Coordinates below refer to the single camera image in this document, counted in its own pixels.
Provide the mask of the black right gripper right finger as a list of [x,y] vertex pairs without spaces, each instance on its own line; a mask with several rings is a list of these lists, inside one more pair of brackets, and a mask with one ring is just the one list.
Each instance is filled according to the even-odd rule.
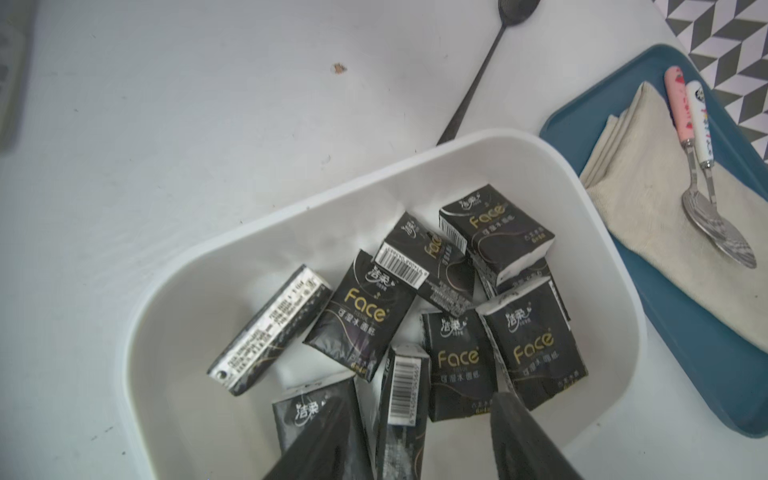
[[499,479],[582,479],[514,392],[496,392],[490,413]]

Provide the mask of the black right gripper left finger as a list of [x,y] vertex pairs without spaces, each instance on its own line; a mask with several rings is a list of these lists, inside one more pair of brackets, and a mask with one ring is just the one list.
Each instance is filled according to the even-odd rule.
[[268,479],[342,479],[350,433],[348,404],[331,399],[266,474]]

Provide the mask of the white plastic storage box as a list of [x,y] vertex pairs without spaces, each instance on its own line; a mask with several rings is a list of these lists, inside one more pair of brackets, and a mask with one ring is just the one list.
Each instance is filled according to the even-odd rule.
[[146,479],[262,479],[339,403],[349,477],[493,479],[508,370],[569,450],[645,350],[634,284],[572,167],[486,130],[179,257],[124,357]]

